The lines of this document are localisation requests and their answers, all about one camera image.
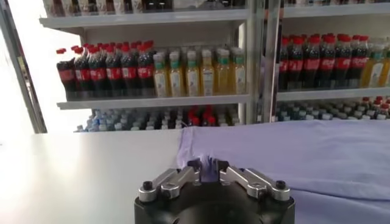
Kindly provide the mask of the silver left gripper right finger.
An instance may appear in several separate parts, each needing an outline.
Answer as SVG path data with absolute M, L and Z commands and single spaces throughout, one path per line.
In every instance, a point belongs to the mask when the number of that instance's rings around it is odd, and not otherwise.
M 228 161 L 217 160 L 216 168 L 221 182 L 238 183 L 252 198 L 260 199 L 264 195 L 270 195 L 277 201 L 290 199 L 291 190 L 283 180 L 274 181 L 252 168 L 239 169 L 231 166 Z

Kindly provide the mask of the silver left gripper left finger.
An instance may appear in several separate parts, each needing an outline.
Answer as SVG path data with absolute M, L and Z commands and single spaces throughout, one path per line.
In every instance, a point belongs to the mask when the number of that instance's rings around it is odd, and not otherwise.
M 201 170 L 200 159 L 188 161 L 182 169 L 167 169 L 154 180 L 143 182 L 138 190 L 138 199 L 143 203 L 153 202 L 158 196 L 175 199 L 187 183 L 200 183 Z

